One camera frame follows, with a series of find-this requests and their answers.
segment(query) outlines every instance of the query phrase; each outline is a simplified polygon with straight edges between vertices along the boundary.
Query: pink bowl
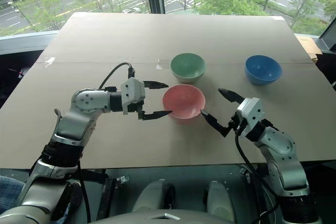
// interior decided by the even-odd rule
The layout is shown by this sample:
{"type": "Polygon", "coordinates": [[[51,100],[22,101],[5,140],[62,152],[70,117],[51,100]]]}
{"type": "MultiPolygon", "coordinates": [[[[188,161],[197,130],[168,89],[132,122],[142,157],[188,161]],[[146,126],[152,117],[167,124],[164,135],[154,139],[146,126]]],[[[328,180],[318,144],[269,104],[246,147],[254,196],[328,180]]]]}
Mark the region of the pink bowl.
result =
{"type": "Polygon", "coordinates": [[[205,106],[205,97],[201,90],[188,85],[180,84],[169,88],[162,98],[166,110],[178,119],[190,119],[200,114],[205,106]]]}

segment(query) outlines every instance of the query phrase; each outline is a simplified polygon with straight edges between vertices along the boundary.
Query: table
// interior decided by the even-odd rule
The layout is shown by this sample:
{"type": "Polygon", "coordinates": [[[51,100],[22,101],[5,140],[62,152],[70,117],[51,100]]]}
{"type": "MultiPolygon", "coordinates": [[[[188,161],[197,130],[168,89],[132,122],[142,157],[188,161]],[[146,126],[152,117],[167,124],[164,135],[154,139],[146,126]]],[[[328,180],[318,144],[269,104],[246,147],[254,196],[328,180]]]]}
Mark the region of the table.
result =
{"type": "MultiPolygon", "coordinates": [[[[182,52],[201,55],[207,70],[195,83],[206,110],[226,124],[238,104],[217,88],[261,98],[266,118],[297,143],[301,161],[336,158],[336,93],[311,62],[284,20],[276,17],[179,16],[75,13],[19,83],[0,110],[0,167],[30,168],[55,127],[54,108],[65,113],[76,90],[97,88],[107,73],[130,61],[141,80],[178,84],[169,60],[182,52]],[[268,55],[282,77],[255,86],[244,74],[246,58],[268,55]]],[[[127,68],[109,80],[125,82],[127,68]]],[[[164,90],[147,90],[144,110],[162,109],[164,90]]],[[[258,148],[241,140],[253,163],[258,148]]],[[[136,114],[103,114],[85,148],[83,168],[243,163],[231,132],[226,139],[199,116],[177,123],[166,116],[139,121],[136,114]]]]}

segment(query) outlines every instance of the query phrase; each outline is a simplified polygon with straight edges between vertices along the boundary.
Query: lamp post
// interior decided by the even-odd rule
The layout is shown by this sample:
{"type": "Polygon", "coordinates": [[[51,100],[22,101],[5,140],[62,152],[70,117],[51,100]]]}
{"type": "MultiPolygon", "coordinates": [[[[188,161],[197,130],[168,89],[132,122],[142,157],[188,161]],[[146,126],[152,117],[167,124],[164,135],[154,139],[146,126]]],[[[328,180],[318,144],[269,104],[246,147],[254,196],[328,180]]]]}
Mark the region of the lamp post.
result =
{"type": "Polygon", "coordinates": [[[21,10],[20,10],[16,5],[13,4],[13,0],[9,0],[8,5],[11,5],[15,12],[16,12],[16,11],[19,11],[19,12],[21,13],[21,15],[27,20],[27,22],[32,26],[32,28],[34,28],[33,25],[32,25],[32,23],[31,23],[31,22],[29,21],[29,19],[23,14],[23,12],[21,12],[21,10]]]}

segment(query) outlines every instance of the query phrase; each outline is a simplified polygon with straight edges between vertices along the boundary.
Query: green bowl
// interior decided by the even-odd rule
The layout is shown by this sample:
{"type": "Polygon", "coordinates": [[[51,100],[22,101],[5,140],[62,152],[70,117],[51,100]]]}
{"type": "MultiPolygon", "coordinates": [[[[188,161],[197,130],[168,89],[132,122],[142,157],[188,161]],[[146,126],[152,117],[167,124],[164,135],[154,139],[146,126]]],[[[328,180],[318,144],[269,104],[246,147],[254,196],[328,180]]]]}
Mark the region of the green bowl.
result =
{"type": "Polygon", "coordinates": [[[204,74],[206,64],[202,57],[191,53],[184,53],[172,59],[170,68],[180,82],[193,83],[204,74]]]}

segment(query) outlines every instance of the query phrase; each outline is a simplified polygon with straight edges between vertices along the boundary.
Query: black cable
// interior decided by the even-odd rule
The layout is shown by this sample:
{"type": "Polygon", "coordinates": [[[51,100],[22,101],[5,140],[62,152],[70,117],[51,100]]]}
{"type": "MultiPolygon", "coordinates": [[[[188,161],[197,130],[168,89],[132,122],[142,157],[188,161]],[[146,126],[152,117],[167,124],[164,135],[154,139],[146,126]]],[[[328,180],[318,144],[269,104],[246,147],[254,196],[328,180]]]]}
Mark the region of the black cable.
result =
{"type": "Polygon", "coordinates": [[[80,161],[78,161],[78,176],[79,176],[80,187],[82,188],[82,192],[83,192],[83,199],[84,199],[84,203],[85,203],[87,223],[90,223],[91,222],[90,205],[89,205],[89,199],[88,199],[88,195],[86,193],[86,189],[85,189],[85,185],[84,185],[82,170],[80,168],[80,161]]]}
{"type": "Polygon", "coordinates": [[[267,188],[267,190],[273,194],[275,196],[275,200],[276,200],[276,204],[274,205],[274,207],[272,207],[270,210],[268,210],[267,212],[265,212],[263,215],[259,216],[256,220],[254,220],[252,222],[252,224],[256,224],[258,223],[263,217],[268,216],[269,214],[271,214],[272,212],[274,212],[278,207],[279,207],[279,200],[278,200],[278,195],[273,191],[272,188],[270,188],[270,186],[267,184],[267,182],[259,175],[259,173],[254,169],[253,165],[251,164],[251,162],[248,160],[248,158],[245,156],[243,150],[241,149],[241,146],[239,144],[239,133],[236,132],[235,134],[235,142],[236,142],[236,147],[239,151],[239,154],[242,156],[243,160],[245,161],[246,165],[248,166],[248,168],[251,170],[251,172],[253,173],[253,175],[255,175],[260,182],[267,188]]]}
{"type": "Polygon", "coordinates": [[[106,76],[106,78],[103,80],[103,82],[101,83],[101,85],[99,86],[99,89],[102,89],[104,84],[107,82],[107,80],[111,77],[111,75],[113,75],[113,73],[118,69],[120,68],[121,66],[124,66],[124,65],[128,65],[129,66],[129,69],[133,69],[132,68],[132,65],[128,62],[123,62],[123,63],[120,63],[119,65],[117,65],[115,68],[112,69],[112,71],[106,76]]]}

